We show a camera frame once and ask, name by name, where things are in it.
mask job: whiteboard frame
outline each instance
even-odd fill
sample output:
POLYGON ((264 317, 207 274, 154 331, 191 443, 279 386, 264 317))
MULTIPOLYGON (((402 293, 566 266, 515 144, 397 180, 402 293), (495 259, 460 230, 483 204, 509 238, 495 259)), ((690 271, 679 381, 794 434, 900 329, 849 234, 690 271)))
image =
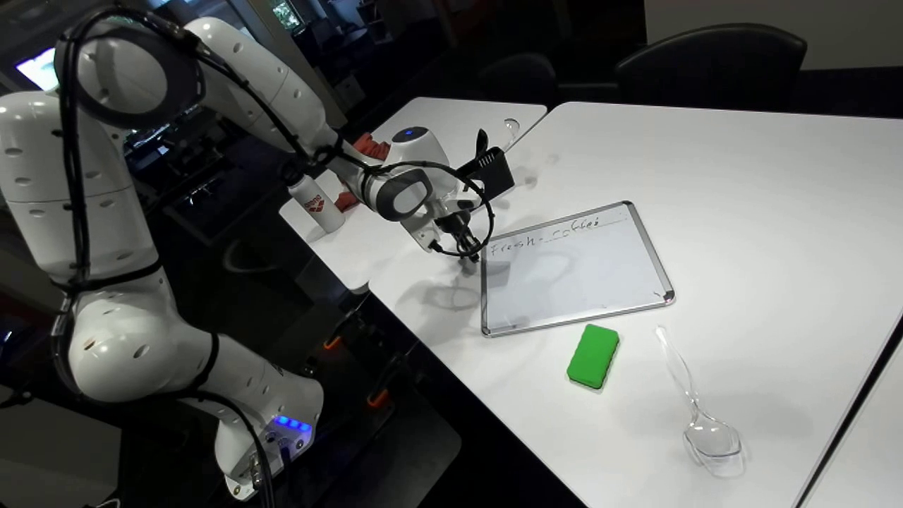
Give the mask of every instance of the whiteboard frame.
POLYGON ((676 302, 676 290, 651 247, 651 238, 641 221, 641 211, 632 202, 617 202, 617 204, 610 204, 610 206, 601 206, 601 209, 586 209, 586 211, 576 211, 576 216, 566 216, 566 217, 555 217, 555 221, 546 221, 546 224, 536 224, 536 226, 526 226, 526 230, 515 230, 515 233, 504 233, 500 238, 494 238, 490 242, 495 241, 504 241, 504 238, 515 238, 515 234, 526 234, 526 233, 539 233, 539 230, 549 230, 549 226, 557 226, 557 224, 570 224, 570 221, 577 221, 577 217, 591 217, 591 216, 603 216, 603 211, 612 211, 612 209, 625 209, 629 211, 629 221, 641 238, 641 242, 646 247, 646 258, 656 274, 656 282, 660 282, 660 299, 653 302, 634 302, 634 305, 625 305, 625 309, 598 309, 598 312, 581 312, 581 313, 566 313, 566 317, 549 317, 549 319, 536 319, 536 322, 526 322, 524 329, 488 329, 484 322, 484 313, 488 313, 488 285, 484 285, 484 264, 488 264, 488 252, 483 254, 478 259, 478 290, 483 290, 483 302, 478 302, 478 331, 483 337, 514 337, 514 334, 524 334, 524 331, 540 331, 540 329, 555 329, 555 324, 570 324, 570 322, 586 322, 586 319, 601 319, 601 317, 621 317, 621 313, 638 313, 638 312, 651 312, 651 309, 665 309, 672 302, 676 302))

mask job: black chair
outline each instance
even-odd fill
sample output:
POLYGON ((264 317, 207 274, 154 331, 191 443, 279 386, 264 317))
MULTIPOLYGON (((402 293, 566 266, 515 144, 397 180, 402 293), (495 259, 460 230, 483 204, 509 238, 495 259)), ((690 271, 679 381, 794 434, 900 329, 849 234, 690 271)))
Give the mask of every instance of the black chair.
POLYGON ((625 58, 615 82, 632 103, 780 107, 804 55, 804 39, 770 27, 708 27, 625 58))
POLYGON ((477 73, 478 94, 494 99, 549 99, 557 89, 555 69, 540 55, 509 55, 477 73))

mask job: small whiteboard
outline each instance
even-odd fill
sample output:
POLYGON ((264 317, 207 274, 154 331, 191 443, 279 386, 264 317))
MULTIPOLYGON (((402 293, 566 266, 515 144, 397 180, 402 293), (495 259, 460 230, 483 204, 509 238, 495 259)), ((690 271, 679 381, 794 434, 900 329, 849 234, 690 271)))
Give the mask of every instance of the small whiteboard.
POLYGON ((629 202, 500 234, 483 258, 484 337, 669 302, 673 288, 629 202))

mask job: green eraser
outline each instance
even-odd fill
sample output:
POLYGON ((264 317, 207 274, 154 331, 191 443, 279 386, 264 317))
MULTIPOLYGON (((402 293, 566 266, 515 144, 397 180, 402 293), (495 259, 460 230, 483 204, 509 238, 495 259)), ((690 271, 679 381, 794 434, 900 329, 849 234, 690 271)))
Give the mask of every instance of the green eraser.
POLYGON ((583 329, 581 344, 576 348, 566 379, 591 389, 601 389, 603 377, 612 367, 617 351, 617 334, 607 329, 583 329))

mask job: white table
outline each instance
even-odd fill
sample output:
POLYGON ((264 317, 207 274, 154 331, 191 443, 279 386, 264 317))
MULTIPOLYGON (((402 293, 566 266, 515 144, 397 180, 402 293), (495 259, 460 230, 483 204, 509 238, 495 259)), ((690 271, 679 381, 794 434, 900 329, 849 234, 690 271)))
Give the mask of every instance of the white table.
POLYGON ((900 319, 903 124, 560 104, 508 161, 500 233, 634 202, 676 288, 598 319, 621 334, 601 393, 563 377, 581 324, 483 340, 477 276, 443 258, 397 242, 371 293, 586 506, 792 506, 900 319), (689 464, 653 324, 741 430, 745 477, 689 464))
MULTIPOLYGON (((508 149, 515 144, 546 107, 508 104, 508 103, 460 103, 460 99, 412 99, 391 118, 385 118, 371 139, 390 141, 402 128, 429 128, 443 144, 447 163, 460 168, 477 154, 477 132, 488 132, 490 148, 508 149)), ((318 259, 343 282, 343 288, 363 288, 384 266, 397 259, 397 247, 412 247, 412 238, 385 224, 375 211, 354 206, 334 234, 327 234, 310 216, 288 202, 279 209, 282 221, 318 254, 318 259)))

